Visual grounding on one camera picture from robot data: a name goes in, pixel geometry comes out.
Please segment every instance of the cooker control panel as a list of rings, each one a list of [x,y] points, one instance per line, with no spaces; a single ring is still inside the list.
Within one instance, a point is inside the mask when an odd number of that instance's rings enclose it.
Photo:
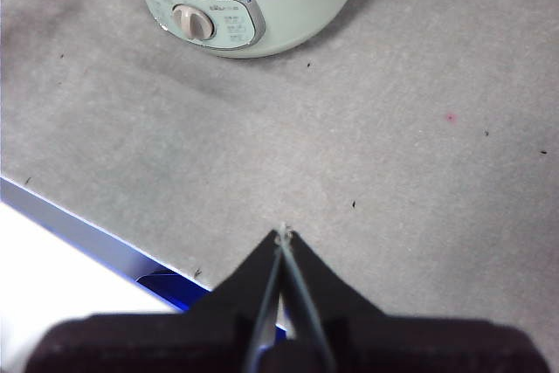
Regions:
[[[262,13],[254,0],[146,0],[159,25],[193,44],[236,50],[264,35]]]

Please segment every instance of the white surface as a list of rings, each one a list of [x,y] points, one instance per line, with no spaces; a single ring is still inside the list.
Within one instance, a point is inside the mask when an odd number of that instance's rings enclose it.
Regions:
[[[173,310],[3,203],[0,270],[3,373],[24,371],[42,334],[59,321],[93,313]]]

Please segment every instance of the white knob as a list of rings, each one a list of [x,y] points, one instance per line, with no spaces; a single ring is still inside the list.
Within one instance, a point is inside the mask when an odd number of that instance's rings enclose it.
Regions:
[[[213,35],[213,22],[197,8],[187,4],[178,4],[173,9],[173,18],[188,39],[203,41]]]

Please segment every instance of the debris speck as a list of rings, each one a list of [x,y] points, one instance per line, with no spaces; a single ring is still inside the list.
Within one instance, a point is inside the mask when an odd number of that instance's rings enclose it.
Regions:
[[[454,114],[454,113],[448,113],[448,114],[446,115],[445,119],[446,119],[448,122],[454,123],[454,122],[456,122],[457,115]]]

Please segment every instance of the blue edge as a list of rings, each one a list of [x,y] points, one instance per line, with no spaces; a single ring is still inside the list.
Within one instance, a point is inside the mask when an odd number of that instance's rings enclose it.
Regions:
[[[190,306],[210,292],[109,232],[3,177],[0,178],[0,191],[2,201],[10,207],[179,311],[188,311]],[[283,339],[286,339],[286,331],[277,327],[276,341]]]

